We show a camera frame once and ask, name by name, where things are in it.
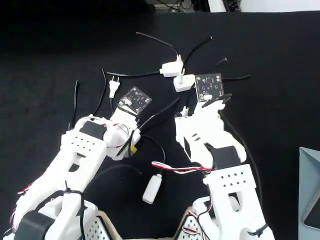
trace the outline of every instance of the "white cable end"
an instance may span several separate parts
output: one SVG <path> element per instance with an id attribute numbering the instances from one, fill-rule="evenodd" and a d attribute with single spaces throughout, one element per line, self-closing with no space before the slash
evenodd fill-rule
<path id="1" fill-rule="evenodd" d="M 183 92 L 190 90 L 196 81 L 196 76 L 193 74 L 178 75 L 173 79 L 173 85 L 176 92 Z"/>
<path id="2" fill-rule="evenodd" d="M 184 63 L 181 60 L 181 56 L 176 56 L 176 61 L 167 62 L 162 64 L 160 69 L 160 74 L 163 74 L 164 77 L 176 77 L 181 74 L 182 67 Z"/>
<path id="3" fill-rule="evenodd" d="M 153 204 L 162 182 L 162 175 L 153 175 L 146 186 L 142 200 L 147 204 Z"/>
<path id="4" fill-rule="evenodd" d="M 115 97 L 116 91 L 118 90 L 120 86 L 119 78 L 118 81 L 109 81 L 109 88 L 110 88 L 110 93 L 109 93 L 109 98 L 113 99 Z"/>
<path id="5" fill-rule="evenodd" d="M 184 106 L 180 113 L 181 113 L 182 117 L 188 117 L 189 108 Z"/>

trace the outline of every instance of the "white 3d-printed robot arm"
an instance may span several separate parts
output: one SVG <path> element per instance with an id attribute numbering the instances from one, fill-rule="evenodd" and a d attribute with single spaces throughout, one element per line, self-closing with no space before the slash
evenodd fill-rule
<path id="1" fill-rule="evenodd" d="M 202 108 L 203 104 L 197 103 L 192 116 L 182 112 L 181 117 L 175 118 L 176 140 L 190 161 L 214 169 L 205 175 L 203 182 L 209 188 L 215 218 L 211 219 L 207 212 L 201 215 L 199 223 L 210 240 L 274 240 L 259 204 L 250 165 L 217 169 L 215 159 L 206 147 L 206 144 L 214 149 L 234 147 L 241 163 L 247 159 L 245 148 L 224 130 L 219 111 L 225 104 L 218 100 Z M 237 195 L 239 209 L 232 206 L 230 194 Z M 206 209 L 203 203 L 193 205 L 196 215 Z"/>

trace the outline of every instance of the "black cable tie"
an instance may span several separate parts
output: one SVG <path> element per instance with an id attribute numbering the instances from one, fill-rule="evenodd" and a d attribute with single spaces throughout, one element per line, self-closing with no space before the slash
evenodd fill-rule
<path id="1" fill-rule="evenodd" d="M 260 238 L 260 236 L 264 233 L 264 230 L 269 227 L 268 224 L 265 224 L 263 227 L 257 229 L 255 232 L 250 232 L 248 231 L 248 234 L 250 236 L 258 236 L 258 238 Z"/>

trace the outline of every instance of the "white wall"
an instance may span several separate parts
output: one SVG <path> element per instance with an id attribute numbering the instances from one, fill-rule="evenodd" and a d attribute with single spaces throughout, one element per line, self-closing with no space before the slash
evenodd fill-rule
<path id="1" fill-rule="evenodd" d="M 242 0 L 242 12 L 295 12 L 320 10 L 320 0 Z"/>

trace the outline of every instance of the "red and white wire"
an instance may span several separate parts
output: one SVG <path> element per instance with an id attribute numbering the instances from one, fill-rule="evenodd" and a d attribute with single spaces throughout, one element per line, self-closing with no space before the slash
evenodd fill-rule
<path id="1" fill-rule="evenodd" d="M 174 171 L 177 174 L 188 174 L 188 173 L 192 173 L 195 171 L 206 171 L 206 172 L 210 172 L 212 171 L 212 169 L 210 168 L 206 168 L 203 166 L 189 166 L 189 167 L 179 167 L 179 168 L 175 168 L 175 167 L 171 167 L 163 162 L 158 162 L 158 161 L 153 161 L 151 163 L 151 165 L 153 167 L 159 168 L 159 169 L 165 169 L 168 171 Z"/>

